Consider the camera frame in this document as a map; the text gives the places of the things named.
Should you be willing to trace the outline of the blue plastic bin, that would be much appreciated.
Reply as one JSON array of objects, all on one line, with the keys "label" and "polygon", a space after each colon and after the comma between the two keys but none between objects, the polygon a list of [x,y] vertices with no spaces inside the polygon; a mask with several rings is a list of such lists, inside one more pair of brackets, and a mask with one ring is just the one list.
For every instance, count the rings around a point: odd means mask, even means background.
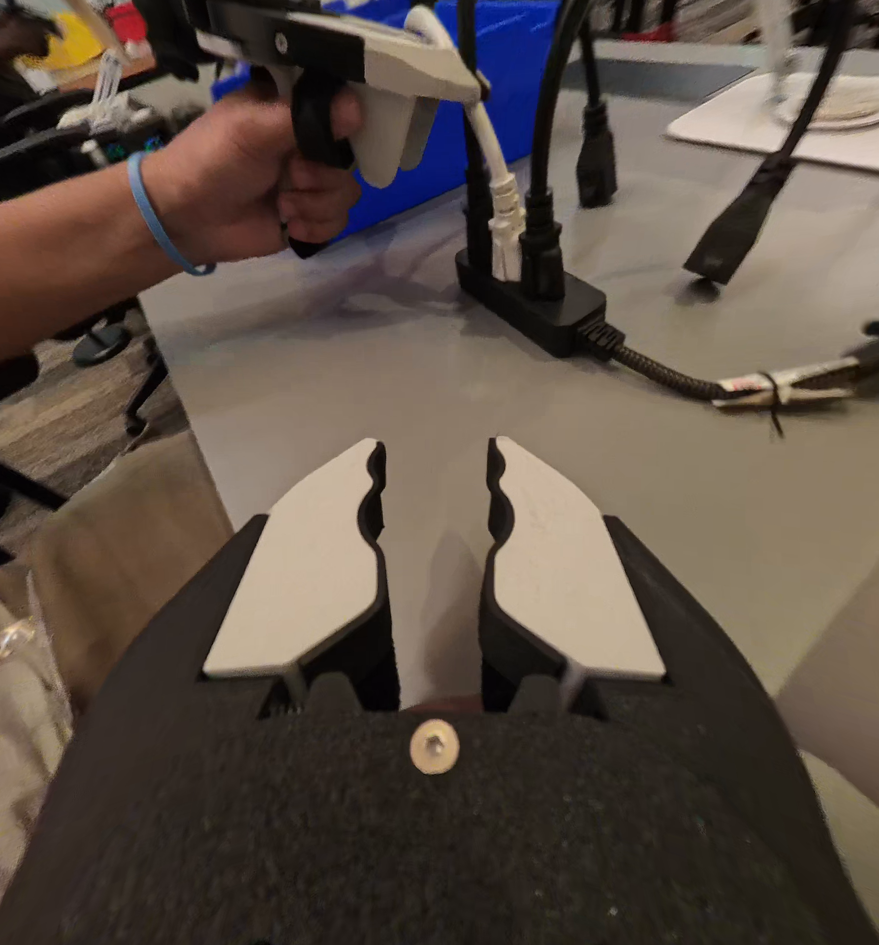
[{"label": "blue plastic bin", "polygon": [[360,179],[346,234],[465,183],[472,106],[485,108],[505,163],[530,153],[557,3],[476,2],[473,12],[482,97],[454,102],[368,86],[364,33],[445,30],[457,47],[455,2],[197,2],[194,11],[186,4],[201,49],[268,73],[290,106],[304,156]]}]

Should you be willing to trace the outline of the white plastic holder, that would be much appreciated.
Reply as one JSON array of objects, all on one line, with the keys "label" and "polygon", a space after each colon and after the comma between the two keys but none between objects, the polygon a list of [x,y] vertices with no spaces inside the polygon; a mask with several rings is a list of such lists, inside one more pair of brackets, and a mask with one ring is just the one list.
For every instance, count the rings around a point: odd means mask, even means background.
[{"label": "white plastic holder", "polygon": [[161,113],[155,108],[132,99],[121,88],[123,74],[123,61],[115,51],[106,50],[100,59],[91,101],[65,111],[56,128],[86,131],[94,138],[113,132],[138,131],[161,119]]}]

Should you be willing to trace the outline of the clear plastic bag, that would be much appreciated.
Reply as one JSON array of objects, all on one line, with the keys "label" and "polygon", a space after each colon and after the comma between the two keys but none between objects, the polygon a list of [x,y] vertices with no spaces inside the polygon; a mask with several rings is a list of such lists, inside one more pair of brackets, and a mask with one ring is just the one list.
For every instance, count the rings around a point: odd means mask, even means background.
[{"label": "clear plastic bag", "polygon": [[43,622],[15,616],[0,601],[0,897],[30,842],[72,727]]}]

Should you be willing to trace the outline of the dark desk mat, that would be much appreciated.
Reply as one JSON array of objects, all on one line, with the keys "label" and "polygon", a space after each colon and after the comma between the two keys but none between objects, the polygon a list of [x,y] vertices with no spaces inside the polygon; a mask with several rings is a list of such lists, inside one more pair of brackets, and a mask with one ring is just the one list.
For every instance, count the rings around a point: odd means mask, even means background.
[{"label": "dark desk mat", "polygon": [[751,75],[753,67],[731,64],[597,61],[605,95],[699,103]]}]

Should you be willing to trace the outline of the person's left hand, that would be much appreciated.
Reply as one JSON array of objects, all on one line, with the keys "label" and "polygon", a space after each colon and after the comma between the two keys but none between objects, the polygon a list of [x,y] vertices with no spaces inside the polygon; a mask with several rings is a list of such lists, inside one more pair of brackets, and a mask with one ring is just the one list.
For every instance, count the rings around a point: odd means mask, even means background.
[{"label": "person's left hand", "polygon": [[277,254],[290,239],[327,243],[361,194],[350,170],[304,157],[268,78],[222,98],[144,159],[141,176],[162,229],[195,267]]}]

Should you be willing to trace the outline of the person's left forearm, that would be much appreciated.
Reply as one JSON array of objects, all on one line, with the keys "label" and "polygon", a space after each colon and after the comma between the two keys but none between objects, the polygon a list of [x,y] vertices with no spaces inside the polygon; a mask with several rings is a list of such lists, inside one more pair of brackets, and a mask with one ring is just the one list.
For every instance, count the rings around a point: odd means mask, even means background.
[{"label": "person's left forearm", "polygon": [[0,202],[0,363],[178,269],[124,163]]}]

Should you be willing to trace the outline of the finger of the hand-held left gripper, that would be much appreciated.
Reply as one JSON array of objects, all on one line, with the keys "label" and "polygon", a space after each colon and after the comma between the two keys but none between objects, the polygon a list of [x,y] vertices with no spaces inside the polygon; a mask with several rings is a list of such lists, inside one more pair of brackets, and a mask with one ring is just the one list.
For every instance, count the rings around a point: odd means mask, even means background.
[{"label": "finger of the hand-held left gripper", "polygon": [[445,30],[366,30],[364,81],[378,91],[454,102],[481,101],[482,87]]}]

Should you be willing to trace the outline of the blue wristband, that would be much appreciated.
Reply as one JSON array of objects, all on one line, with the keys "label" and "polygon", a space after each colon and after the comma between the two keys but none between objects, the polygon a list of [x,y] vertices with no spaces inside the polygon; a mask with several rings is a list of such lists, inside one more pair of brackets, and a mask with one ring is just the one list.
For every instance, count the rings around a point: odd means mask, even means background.
[{"label": "blue wristband", "polygon": [[216,269],[215,264],[193,265],[176,247],[163,227],[162,221],[159,219],[150,200],[150,195],[143,178],[143,160],[149,155],[150,153],[148,151],[134,151],[126,160],[128,188],[138,210],[138,214],[150,232],[154,243],[163,252],[170,263],[192,277],[206,277],[212,275]]}]

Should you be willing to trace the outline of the yellow object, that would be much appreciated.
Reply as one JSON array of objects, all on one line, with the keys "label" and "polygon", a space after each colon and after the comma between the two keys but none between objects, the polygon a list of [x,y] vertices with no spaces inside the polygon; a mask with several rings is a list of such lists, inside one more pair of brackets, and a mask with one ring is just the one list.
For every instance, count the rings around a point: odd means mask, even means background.
[{"label": "yellow object", "polygon": [[47,55],[41,60],[41,68],[48,72],[64,72],[87,65],[101,57],[105,44],[83,21],[70,10],[60,11],[52,17],[55,31],[48,36]]}]

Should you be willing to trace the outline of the white stand post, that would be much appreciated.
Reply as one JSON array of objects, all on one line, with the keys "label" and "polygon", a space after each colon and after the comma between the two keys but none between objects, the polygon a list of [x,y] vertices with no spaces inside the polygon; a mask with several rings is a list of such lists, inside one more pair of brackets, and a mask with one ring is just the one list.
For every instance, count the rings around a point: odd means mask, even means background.
[{"label": "white stand post", "polygon": [[753,9],[769,76],[767,105],[775,118],[790,125],[798,105],[793,95],[797,83],[792,83],[798,68],[793,5],[790,1],[753,1]]}]

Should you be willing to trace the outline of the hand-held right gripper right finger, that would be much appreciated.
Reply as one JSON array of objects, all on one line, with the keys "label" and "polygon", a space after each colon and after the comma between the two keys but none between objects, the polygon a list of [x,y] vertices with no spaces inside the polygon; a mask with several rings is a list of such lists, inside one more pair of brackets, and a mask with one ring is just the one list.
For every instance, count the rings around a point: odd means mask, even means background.
[{"label": "hand-held right gripper right finger", "polygon": [[481,703],[504,714],[542,688],[559,710],[614,715],[666,696],[666,667],[594,501],[506,436],[486,461],[492,547],[480,588]]}]

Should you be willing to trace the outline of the white mat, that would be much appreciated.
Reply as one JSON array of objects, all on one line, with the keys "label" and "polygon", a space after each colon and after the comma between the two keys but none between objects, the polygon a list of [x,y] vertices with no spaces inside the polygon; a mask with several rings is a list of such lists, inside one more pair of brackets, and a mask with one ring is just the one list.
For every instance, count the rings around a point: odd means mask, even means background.
[{"label": "white mat", "polygon": [[[778,151],[797,117],[813,76],[788,77],[786,96],[773,97],[774,79],[755,74],[675,119],[665,135],[685,144],[766,156]],[[879,173],[879,76],[835,77],[795,157]]]}]

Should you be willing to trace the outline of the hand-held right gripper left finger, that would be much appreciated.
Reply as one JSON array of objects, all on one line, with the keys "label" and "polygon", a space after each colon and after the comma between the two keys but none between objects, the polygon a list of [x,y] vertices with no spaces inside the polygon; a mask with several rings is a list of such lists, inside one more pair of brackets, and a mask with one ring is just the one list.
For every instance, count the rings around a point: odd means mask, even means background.
[{"label": "hand-held right gripper left finger", "polygon": [[326,674],[370,712],[399,710],[384,528],[386,446],[362,439],[268,512],[202,665],[209,681],[276,679],[303,705]]}]

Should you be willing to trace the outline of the black power strip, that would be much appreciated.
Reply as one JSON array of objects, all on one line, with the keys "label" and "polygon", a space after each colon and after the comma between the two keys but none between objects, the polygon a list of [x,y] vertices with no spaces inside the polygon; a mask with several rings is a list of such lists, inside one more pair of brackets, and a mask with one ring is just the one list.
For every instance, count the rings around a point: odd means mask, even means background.
[{"label": "black power strip", "polygon": [[526,296],[519,283],[480,272],[466,250],[457,253],[456,268],[460,288],[468,296],[551,357],[587,353],[606,362],[625,343],[625,335],[606,320],[605,294],[571,274],[564,276],[561,299],[542,301]]}]

